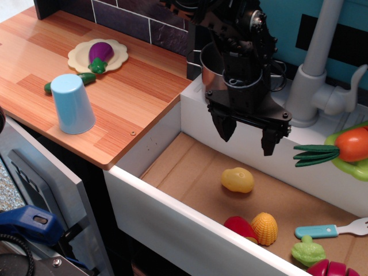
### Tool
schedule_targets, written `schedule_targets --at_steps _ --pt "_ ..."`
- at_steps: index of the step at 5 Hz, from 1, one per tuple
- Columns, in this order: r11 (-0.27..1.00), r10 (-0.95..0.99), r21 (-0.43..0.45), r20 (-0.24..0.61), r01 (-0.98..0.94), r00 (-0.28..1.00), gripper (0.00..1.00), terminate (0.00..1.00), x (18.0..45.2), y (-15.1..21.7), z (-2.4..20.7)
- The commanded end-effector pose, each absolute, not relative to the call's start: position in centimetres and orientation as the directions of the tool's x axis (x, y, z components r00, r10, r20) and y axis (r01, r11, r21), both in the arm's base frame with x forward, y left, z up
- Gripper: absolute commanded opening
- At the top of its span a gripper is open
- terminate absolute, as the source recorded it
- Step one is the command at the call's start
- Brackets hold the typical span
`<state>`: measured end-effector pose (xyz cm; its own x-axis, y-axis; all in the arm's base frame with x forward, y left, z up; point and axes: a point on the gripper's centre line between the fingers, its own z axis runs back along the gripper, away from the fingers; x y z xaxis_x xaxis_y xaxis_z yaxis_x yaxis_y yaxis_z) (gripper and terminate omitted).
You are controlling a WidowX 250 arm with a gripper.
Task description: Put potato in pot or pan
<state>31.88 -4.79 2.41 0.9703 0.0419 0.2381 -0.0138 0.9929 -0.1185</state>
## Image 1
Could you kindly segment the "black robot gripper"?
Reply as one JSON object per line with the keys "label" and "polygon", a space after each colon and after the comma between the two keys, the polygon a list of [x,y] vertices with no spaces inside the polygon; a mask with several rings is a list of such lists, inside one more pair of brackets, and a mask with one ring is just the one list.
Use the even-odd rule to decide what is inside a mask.
{"label": "black robot gripper", "polygon": [[251,55],[219,53],[223,62],[226,90],[206,90],[205,98],[220,137],[228,142],[237,123],[262,130],[264,156],[271,156],[275,145],[291,131],[291,114],[271,97],[271,64],[259,63]]}

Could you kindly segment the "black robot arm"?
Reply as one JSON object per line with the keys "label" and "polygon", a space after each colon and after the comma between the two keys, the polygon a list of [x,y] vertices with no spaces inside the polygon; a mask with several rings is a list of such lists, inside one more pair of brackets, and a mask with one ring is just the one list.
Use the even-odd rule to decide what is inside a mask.
{"label": "black robot arm", "polygon": [[213,123],[224,141],[242,122],[262,130],[266,156],[290,133],[292,115],[271,93],[286,86],[285,68],[273,59],[277,38],[269,33],[259,1],[162,1],[163,6],[210,31],[223,62],[226,89],[207,90]]}

